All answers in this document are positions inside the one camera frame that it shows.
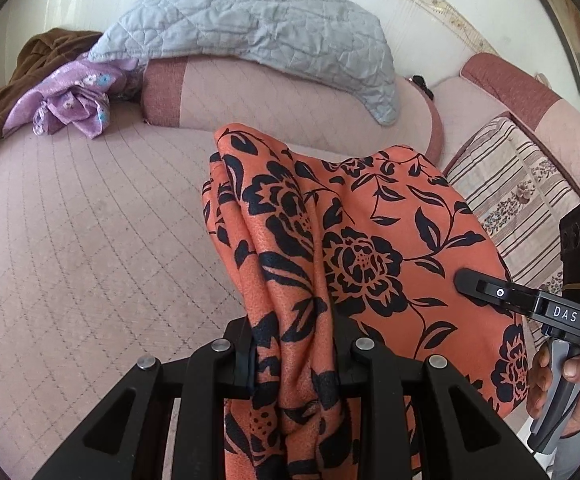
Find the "orange black floral garment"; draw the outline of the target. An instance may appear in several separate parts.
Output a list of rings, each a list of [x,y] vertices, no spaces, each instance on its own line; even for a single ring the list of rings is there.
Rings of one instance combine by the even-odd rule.
[[[508,269],[422,154],[326,162],[241,124],[215,142],[203,216],[257,351],[253,396],[224,405],[228,478],[355,477],[360,405],[340,395],[337,315],[397,356],[446,356],[500,416],[524,401],[521,318],[454,288],[462,268]]]

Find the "striped floral cushion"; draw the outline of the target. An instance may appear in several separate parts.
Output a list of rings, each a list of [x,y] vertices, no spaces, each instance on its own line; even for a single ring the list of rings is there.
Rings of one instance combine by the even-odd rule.
[[[516,284],[559,296],[559,224],[579,194],[547,154],[509,117],[475,133],[446,170],[495,243]]]

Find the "pink quilted bed cover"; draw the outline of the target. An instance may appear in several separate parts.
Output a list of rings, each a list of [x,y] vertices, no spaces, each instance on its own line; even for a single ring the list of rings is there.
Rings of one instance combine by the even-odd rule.
[[[122,104],[96,139],[0,142],[0,466],[28,479],[142,353],[243,310],[201,212],[213,137]]]

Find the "small black object on sofa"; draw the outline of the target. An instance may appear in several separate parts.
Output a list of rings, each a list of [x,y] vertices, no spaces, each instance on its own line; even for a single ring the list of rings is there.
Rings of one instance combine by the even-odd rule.
[[[414,84],[415,86],[417,86],[426,96],[427,99],[429,99],[430,101],[434,100],[434,93],[432,92],[432,90],[427,87],[427,82],[425,81],[425,79],[420,76],[420,75],[413,75],[410,78],[412,84]]]

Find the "pink quilted sofa backrest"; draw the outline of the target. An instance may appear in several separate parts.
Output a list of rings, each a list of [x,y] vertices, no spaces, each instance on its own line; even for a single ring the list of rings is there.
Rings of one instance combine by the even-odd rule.
[[[238,58],[189,56],[149,62],[141,107],[152,125],[214,131],[241,122],[285,143],[345,156],[404,144],[442,170],[480,128],[508,115],[580,189],[580,113],[503,58],[476,54],[430,93],[403,77],[396,90],[401,114],[384,127],[346,92]]]

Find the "purple floral cloth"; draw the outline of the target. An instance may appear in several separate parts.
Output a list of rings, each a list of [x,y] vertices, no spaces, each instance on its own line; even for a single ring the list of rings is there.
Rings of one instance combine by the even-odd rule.
[[[2,135],[6,138],[31,125],[36,136],[51,136],[72,125],[95,139],[110,125],[111,101],[128,100],[140,90],[145,66],[137,58],[94,63],[82,54],[23,93],[10,110]]]

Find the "grey quilted blanket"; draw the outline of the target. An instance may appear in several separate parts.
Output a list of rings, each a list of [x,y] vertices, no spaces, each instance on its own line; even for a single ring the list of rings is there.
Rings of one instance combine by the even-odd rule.
[[[137,0],[89,51],[125,58],[232,56],[355,96],[382,126],[401,103],[378,18],[349,0]]]

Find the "brown garment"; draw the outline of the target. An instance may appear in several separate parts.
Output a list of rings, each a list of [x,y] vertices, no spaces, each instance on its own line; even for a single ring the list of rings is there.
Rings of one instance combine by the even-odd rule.
[[[93,30],[51,28],[33,36],[22,47],[8,84],[0,88],[0,140],[2,127],[17,100],[55,70],[87,52],[101,37]]]

